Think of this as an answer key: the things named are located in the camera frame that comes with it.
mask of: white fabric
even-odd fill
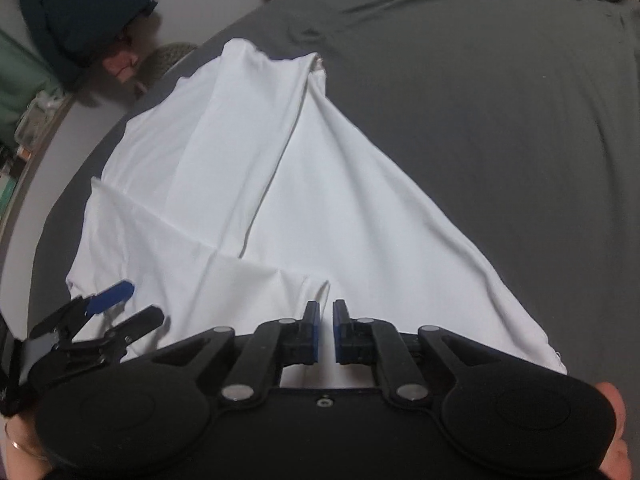
[[[126,315],[161,306],[170,321],[136,351],[344,298],[354,317],[436,324],[565,372],[479,250],[325,97],[316,61],[232,40],[129,121],[93,183],[72,293],[127,278]],[[326,312],[305,384],[345,386]]]

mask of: mattress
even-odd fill
[[[30,321],[68,298],[90,178],[126,121],[246,38],[319,52],[329,99],[482,251],[569,373],[640,405],[638,8],[626,0],[272,0],[188,56],[50,212]]]

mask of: hanging clothes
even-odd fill
[[[60,83],[41,60],[0,30],[0,141],[17,147],[15,127],[40,91],[57,93]]]
[[[20,0],[33,43],[71,89],[127,23],[155,6],[153,0]]]

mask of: dark blue cloth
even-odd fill
[[[67,88],[127,23],[154,6],[152,0],[20,0],[33,43]]]

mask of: gray wall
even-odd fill
[[[139,20],[134,40],[143,52],[158,44],[201,44],[255,9],[263,0],[158,0],[156,15]],[[17,0],[0,0],[0,28],[31,46]],[[25,197],[12,233],[2,276],[0,309],[15,335],[27,333],[27,305],[36,244],[50,208],[80,164],[132,104],[130,92],[97,74],[79,93]]]

